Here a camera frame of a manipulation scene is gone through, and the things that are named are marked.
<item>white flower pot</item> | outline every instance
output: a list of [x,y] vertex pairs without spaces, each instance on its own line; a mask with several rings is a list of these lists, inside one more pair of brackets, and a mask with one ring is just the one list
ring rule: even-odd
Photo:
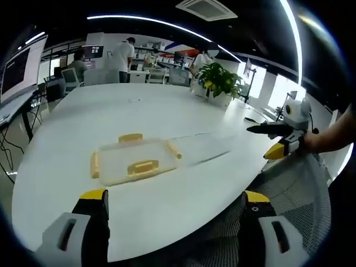
[[231,102],[231,100],[233,99],[232,96],[229,96],[225,93],[221,93],[219,94],[217,97],[212,96],[213,92],[210,92],[209,94],[209,102],[217,107],[221,107],[221,108],[227,108]]
[[190,90],[199,97],[206,97],[206,89],[203,88],[198,82],[194,82],[194,84],[190,87]]

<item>green plant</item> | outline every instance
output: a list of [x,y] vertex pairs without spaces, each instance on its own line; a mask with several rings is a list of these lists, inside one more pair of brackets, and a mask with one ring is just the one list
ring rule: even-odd
[[204,65],[200,69],[200,81],[203,86],[212,92],[214,97],[224,92],[233,98],[238,97],[243,86],[241,77],[224,69],[219,63]]

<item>led strip light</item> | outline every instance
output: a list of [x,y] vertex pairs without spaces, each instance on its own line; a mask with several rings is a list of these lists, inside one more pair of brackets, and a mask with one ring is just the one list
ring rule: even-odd
[[27,40],[27,41],[25,42],[25,44],[28,45],[28,44],[31,43],[33,40],[35,40],[35,39],[37,39],[38,37],[44,35],[44,33],[45,33],[45,32],[41,32],[41,33],[39,33],[38,35],[33,36],[31,39]]
[[[181,29],[182,31],[188,32],[190,34],[193,34],[195,36],[198,36],[199,38],[202,38],[208,42],[212,42],[212,40],[206,38],[205,36],[198,34],[196,32],[193,32],[189,29],[183,28],[181,26],[172,24],[172,23],[168,23],[165,21],[160,21],[158,19],[153,19],[153,18],[145,18],[145,17],[139,17],[139,16],[129,16],[129,15],[101,15],[101,16],[92,16],[92,17],[87,17],[87,19],[100,19],[100,18],[132,18],[132,19],[141,19],[143,21],[151,21],[151,22],[157,22],[157,23],[161,23],[161,24],[165,24],[177,29]],[[238,57],[236,57],[233,53],[231,53],[230,51],[228,51],[226,48],[222,47],[221,45],[218,45],[218,47],[223,50],[224,52],[228,53],[231,57],[233,57],[234,59],[236,59],[239,62],[242,62],[241,59],[239,59]]]
[[288,1],[287,0],[279,0],[279,1],[284,8],[284,11],[291,25],[291,29],[293,31],[294,41],[296,45],[296,55],[298,57],[298,85],[301,86],[301,79],[303,78],[303,57],[301,53],[301,42],[300,42],[298,26],[296,25],[296,21]]

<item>office chair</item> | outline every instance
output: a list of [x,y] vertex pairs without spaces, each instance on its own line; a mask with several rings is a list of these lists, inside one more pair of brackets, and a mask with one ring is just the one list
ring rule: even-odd
[[145,68],[149,71],[149,78],[147,79],[148,83],[165,83],[165,78],[167,75],[167,70],[165,68]]
[[189,87],[189,72],[178,68],[169,70],[169,84]]
[[68,68],[66,70],[62,70],[63,78],[66,82],[66,87],[64,90],[64,96],[69,94],[74,88],[83,86],[84,82],[80,82],[77,77],[76,70],[74,68]]

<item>gray shirt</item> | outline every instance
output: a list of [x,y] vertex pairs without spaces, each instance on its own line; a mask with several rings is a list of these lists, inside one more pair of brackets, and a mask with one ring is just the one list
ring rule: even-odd
[[84,72],[88,69],[85,63],[81,60],[75,60],[68,65],[68,68],[74,68],[77,73],[78,80],[84,81]]

